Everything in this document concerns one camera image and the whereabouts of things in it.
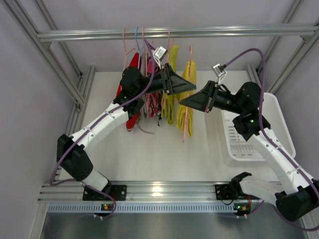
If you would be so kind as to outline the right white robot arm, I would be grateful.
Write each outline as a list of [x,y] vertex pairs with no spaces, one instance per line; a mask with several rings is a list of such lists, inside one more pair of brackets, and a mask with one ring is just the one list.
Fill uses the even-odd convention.
[[233,125],[273,170],[280,186],[243,172],[229,183],[233,198],[251,195],[272,204],[289,222],[295,222],[319,206],[319,182],[288,154],[270,123],[262,115],[263,94],[259,85],[247,82],[233,94],[208,81],[199,92],[181,100],[181,105],[208,113],[213,108],[237,114]]

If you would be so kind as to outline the yellow trousers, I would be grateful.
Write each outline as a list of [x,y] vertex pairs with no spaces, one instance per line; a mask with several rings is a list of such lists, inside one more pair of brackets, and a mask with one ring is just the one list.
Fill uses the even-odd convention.
[[[197,84],[196,63],[194,60],[187,62],[182,77],[194,85]],[[181,100],[193,94],[194,90],[183,92],[176,95],[176,99],[178,101],[176,113],[176,127],[183,133],[183,142],[185,142],[187,136],[192,137],[193,135],[193,109],[182,105]]]

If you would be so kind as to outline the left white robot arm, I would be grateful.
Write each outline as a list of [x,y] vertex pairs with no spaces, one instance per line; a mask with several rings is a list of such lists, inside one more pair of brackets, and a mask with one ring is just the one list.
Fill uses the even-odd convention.
[[95,146],[140,111],[144,94],[165,91],[174,95],[196,89],[194,83],[179,76],[168,63],[148,77],[143,76],[137,67],[127,67],[120,85],[122,90],[100,116],[72,135],[62,135],[57,143],[57,163],[75,181],[104,194],[110,193],[112,184],[94,168],[89,158]]

